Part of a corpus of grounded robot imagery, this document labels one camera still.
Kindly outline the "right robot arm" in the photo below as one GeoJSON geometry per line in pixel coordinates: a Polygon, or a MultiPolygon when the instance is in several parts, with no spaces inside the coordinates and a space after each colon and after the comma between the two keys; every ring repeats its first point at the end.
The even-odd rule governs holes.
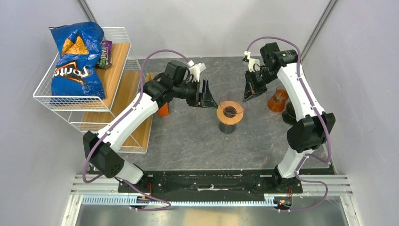
{"type": "Polygon", "coordinates": [[[275,167],[271,188],[278,193],[299,185],[296,178],[304,160],[322,144],[329,142],[335,124],[333,113],[327,113],[317,102],[302,70],[298,50],[280,50],[277,43],[267,43],[260,49],[263,65],[244,52],[247,63],[246,86],[243,101],[260,96],[266,85],[278,79],[282,82],[295,111],[295,124],[287,131],[289,148],[283,160],[275,167]]]}

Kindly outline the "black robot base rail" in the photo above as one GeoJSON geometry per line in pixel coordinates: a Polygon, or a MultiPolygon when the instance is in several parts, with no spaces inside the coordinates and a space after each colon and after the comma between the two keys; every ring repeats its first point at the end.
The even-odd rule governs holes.
{"type": "Polygon", "coordinates": [[[153,170],[136,187],[169,202],[262,201],[265,194],[301,194],[298,179],[279,179],[274,169],[153,170]]]}

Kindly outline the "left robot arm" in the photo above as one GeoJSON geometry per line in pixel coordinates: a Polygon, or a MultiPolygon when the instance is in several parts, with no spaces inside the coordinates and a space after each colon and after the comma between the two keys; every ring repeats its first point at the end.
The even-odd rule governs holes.
{"type": "Polygon", "coordinates": [[[145,82],[143,91],[110,123],[96,133],[84,134],[86,163],[91,163],[106,178],[128,181],[136,192],[143,192],[148,185],[144,171],[125,161],[118,151],[147,118],[174,98],[185,100],[191,107],[216,109],[218,104],[210,92],[208,79],[200,80],[205,69],[204,63],[193,61],[167,63],[165,71],[145,82]]]}

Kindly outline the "clear glass dripper cone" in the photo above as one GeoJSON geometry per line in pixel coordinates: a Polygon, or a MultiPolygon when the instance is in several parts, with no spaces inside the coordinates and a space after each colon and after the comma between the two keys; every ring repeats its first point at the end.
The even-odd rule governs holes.
{"type": "Polygon", "coordinates": [[[227,91],[219,97],[219,107],[222,110],[222,115],[227,118],[243,115],[246,106],[246,102],[243,102],[243,94],[240,92],[227,91]]]}

